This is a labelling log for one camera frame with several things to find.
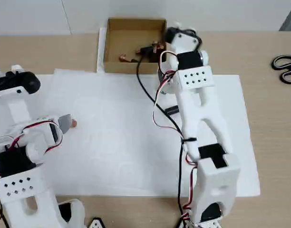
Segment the small metal part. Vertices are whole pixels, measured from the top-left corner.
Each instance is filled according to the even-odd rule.
[[[138,61],[136,59],[127,59],[126,58],[126,54],[121,54],[119,56],[119,61],[122,62],[122,63],[137,63]]]
[[[76,120],[72,120],[71,122],[71,128],[77,127],[77,121]]]

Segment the white paper sheet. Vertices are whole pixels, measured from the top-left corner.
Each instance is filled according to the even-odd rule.
[[[242,166],[237,196],[256,196],[260,186],[250,130],[238,76],[215,76],[222,112]],[[156,76],[142,76],[154,94]],[[46,157],[48,176],[57,194],[176,196],[180,139],[175,131],[152,123],[153,104],[133,75],[57,70],[47,86],[43,114],[71,113],[78,121],[62,145]],[[160,96],[162,107],[175,105],[173,95]],[[170,124],[159,111],[157,121]],[[179,114],[174,115],[180,123]],[[201,125],[201,145],[216,142]],[[190,166],[183,162],[183,196],[188,196]]]

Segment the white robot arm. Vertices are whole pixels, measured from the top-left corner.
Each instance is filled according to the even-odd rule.
[[[25,101],[39,90],[40,81],[19,65],[11,70],[4,76],[0,72],[0,107],[8,108],[14,122],[0,137],[0,202],[10,225],[12,228],[85,228],[82,203],[77,199],[57,203],[42,161],[45,153],[58,146],[62,135],[77,123],[70,115],[32,120]],[[34,198],[37,209],[28,206],[30,197]]]
[[[165,76],[162,71],[175,71],[164,91],[176,95],[184,150],[197,166],[193,200],[184,206],[182,218],[191,227],[218,227],[218,221],[233,206],[240,165],[221,114],[208,55],[199,50],[202,40],[192,29],[169,28],[166,41],[171,44],[173,55],[161,63],[158,75],[162,81]],[[196,105],[195,93],[199,94],[201,105]],[[217,144],[199,147],[200,121],[213,131]]]

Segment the open cardboard box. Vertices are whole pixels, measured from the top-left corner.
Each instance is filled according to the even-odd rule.
[[[109,18],[103,60],[105,72],[135,74],[137,63],[120,62],[119,56],[126,54],[127,58],[139,60],[136,50],[153,41],[163,41],[165,30],[165,19]],[[155,74],[157,67],[157,63],[145,59],[139,73]]]

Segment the light wood tabletop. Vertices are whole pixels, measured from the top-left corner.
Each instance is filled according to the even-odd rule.
[[[261,195],[238,198],[224,228],[291,226],[291,85],[279,80],[272,58],[291,54],[291,32],[200,32],[215,74],[239,74],[258,165]],[[54,68],[96,70],[97,34],[0,37],[0,68],[21,64],[38,74]],[[59,197],[60,201],[72,197]],[[87,196],[86,222],[107,228],[172,228],[176,199]]]

